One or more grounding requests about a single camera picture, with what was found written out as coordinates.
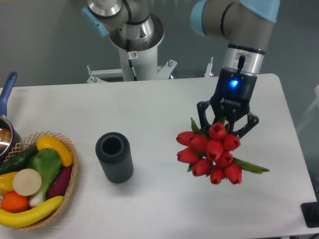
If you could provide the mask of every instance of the cable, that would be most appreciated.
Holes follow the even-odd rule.
[[[130,43],[131,41],[130,40],[126,40],[126,51],[129,52],[130,51]],[[129,65],[130,65],[130,68],[132,69],[132,72],[133,72],[133,78],[134,78],[134,81],[137,81],[137,77],[136,77],[136,73],[135,73],[135,70],[134,70],[134,66],[133,66],[133,63],[132,63],[132,60],[130,59],[129,60]]]
[[[309,239],[314,239],[314,238],[316,238],[317,236],[319,236],[319,233],[312,235]]]

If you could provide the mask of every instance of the tulip bouquet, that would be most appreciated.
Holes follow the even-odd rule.
[[[209,130],[198,128],[191,119],[192,131],[178,134],[176,140],[187,146],[177,153],[180,162],[188,163],[188,172],[194,176],[210,176],[213,184],[229,179],[233,184],[242,180],[242,170],[253,173],[269,172],[269,169],[235,158],[230,151],[240,146],[240,139],[228,133],[226,118],[214,123]]]

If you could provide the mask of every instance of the pot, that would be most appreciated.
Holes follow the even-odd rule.
[[[7,102],[16,79],[17,73],[11,72],[0,95],[0,165],[3,164],[5,157],[8,156],[15,144],[21,140],[19,134],[6,118]]]

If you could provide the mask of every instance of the wicker basket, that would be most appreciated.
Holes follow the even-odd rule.
[[[58,140],[60,140],[61,142],[64,143],[64,145],[70,150],[72,156],[73,156],[73,165],[72,165],[72,174],[71,174],[71,179],[69,181],[69,186],[65,192],[64,195],[64,199],[62,204],[60,205],[60,207],[51,215],[49,215],[48,217],[34,223],[31,224],[29,226],[26,227],[22,227],[22,228],[18,228],[18,229],[23,229],[23,230],[29,230],[29,229],[34,229],[34,228],[38,228],[40,226],[43,226],[47,223],[49,223],[50,221],[52,221],[53,219],[55,219],[64,209],[65,205],[67,204],[67,202],[70,199],[70,196],[72,194],[72,190],[74,188],[74,184],[77,178],[77,174],[78,174],[78,158],[77,158],[77,153],[76,153],[76,149],[75,146],[72,144],[72,142],[65,136],[63,136],[60,133],[55,133],[55,132],[41,132],[41,133],[36,133],[36,134],[32,134],[29,137],[25,137],[24,139],[22,139],[20,141],[20,143],[17,143],[15,145],[15,147],[12,149],[12,151],[9,153],[9,155],[5,158],[5,162],[7,160],[10,160],[13,156],[15,156],[17,153],[23,151],[24,149],[28,148],[31,145],[35,145],[37,140],[43,136],[43,135],[49,135],[52,137],[57,138]]]

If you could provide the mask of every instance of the banana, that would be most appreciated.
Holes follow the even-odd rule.
[[[22,228],[45,218],[55,211],[63,202],[63,196],[46,200],[41,205],[22,213],[9,213],[0,209],[0,224],[9,228]]]

